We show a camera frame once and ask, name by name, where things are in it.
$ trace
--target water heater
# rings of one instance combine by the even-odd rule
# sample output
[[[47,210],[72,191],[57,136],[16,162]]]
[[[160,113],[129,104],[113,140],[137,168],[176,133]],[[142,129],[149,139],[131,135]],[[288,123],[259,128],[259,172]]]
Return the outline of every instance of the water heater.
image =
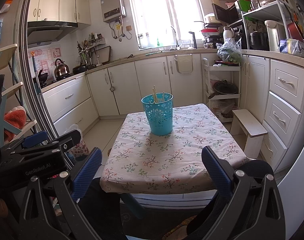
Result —
[[[103,21],[106,23],[126,16],[123,0],[101,0],[101,8]]]

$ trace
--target black pants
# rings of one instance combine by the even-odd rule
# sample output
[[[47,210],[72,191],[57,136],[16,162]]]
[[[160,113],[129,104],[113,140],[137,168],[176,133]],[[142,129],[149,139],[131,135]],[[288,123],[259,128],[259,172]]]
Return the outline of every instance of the black pants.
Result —
[[[263,178],[268,173],[273,174],[270,165],[261,160],[245,163],[239,169],[242,169],[250,177]],[[245,212],[242,212],[245,216],[247,215],[246,208],[250,207],[252,200],[248,199],[247,201]],[[215,194],[210,203],[187,226],[188,236],[185,240],[201,240],[217,220],[226,204],[225,198]],[[121,223],[119,194],[103,191],[100,186],[100,178],[92,180],[88,191],[78,205],[102,240],[127,240]],[[244,220],[245,218],[240,217],[240,222],[235,226],[233,234],[237,234],[243,227],[242,221]]]

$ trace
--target floral tablecloth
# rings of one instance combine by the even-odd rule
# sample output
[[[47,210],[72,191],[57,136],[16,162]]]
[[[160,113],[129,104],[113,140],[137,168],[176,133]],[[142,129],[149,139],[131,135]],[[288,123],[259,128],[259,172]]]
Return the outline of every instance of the floral tablecloth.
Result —
[[[214,189],[201,152],[211,146],[234,168],[249,161],[204,104],[173,108],[173,131],[151,133],[145,112],[128,114],[112,147],[100,185],[106,192],[179,194]]]

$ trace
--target turquoise plastic basket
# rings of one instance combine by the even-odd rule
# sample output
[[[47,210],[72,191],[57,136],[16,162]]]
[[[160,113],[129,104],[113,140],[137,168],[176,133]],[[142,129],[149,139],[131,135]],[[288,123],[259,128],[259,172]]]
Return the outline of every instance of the turquoise plastic basket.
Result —
[[[157,93],[157,98],[162,101],[163,93]],[[153,103],[153,95],[142,98],[142,104],[147,115],[151,132],[155,135],[166,135],[173,130],[173,96],[164,93],[164,101]]]

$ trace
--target wooden bench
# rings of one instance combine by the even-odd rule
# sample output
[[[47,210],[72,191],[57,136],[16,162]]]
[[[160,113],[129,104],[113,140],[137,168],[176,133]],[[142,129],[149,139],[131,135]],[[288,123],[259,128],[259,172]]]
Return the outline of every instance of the wooden bench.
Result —
[[[267,130],[248,110],[240,109],[232,112],[233,121],[230,134],[238,135],[244,132],[247,135],[244,154],[248,158],[256,159]]]

